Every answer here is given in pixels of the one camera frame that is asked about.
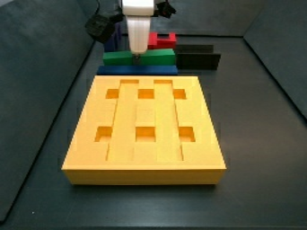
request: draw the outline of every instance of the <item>green block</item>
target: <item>green block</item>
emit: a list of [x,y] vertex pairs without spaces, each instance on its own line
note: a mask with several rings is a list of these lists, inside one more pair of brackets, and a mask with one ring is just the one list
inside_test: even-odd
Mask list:
[[177,57],[173,49],[150,49],[141,55],[142,66],[175,66]]
[[131,66],[134,64],[131,51],[107,52],[103,54],[106,66]]
[[[103,54],[106,66],[131,66],[134,55],[131,51],[107,52]],[[150,49],[141,55],[142,66],[175,66],[177,58],[173,49]]]

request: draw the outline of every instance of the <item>gray table surface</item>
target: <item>gray table surface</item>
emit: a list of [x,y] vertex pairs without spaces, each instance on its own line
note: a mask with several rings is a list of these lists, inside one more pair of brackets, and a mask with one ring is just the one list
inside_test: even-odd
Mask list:
[[218,186],[73,186],[61,171],[103,47],[95,44],[3,229],[305,228],[307,122],[244,39],[199,75],[229,170]]

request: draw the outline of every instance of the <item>blue block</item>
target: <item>blue block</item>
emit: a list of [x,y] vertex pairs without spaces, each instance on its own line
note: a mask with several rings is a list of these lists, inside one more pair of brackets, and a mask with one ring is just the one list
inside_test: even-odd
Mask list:
[[115,24],[115,29],[117,29],[117,38],[118,40],[122,40],[122,26],[119,22]]
[[109,41],[103,44],[105,52],[114,52],[118,50],[118,38],[117,33],[113,34]]
[[177,66],[101,66],[98,75],[178,75]]

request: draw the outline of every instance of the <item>raised yellow block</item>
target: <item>raised yellow block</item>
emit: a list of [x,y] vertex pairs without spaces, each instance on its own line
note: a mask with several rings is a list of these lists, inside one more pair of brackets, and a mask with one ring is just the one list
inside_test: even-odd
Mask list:
[[226,171],[197,76],[97,76],[63,171],[74,184],[217,184]]

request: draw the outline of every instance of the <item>red block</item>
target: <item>red block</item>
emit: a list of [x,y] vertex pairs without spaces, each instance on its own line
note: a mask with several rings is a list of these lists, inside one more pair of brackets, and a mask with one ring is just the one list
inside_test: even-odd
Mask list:
[[159,39],[159,34],[151,32],[149,35],[149,49],[175,49],[177,46],[177,34],[170,33],[167,39]]

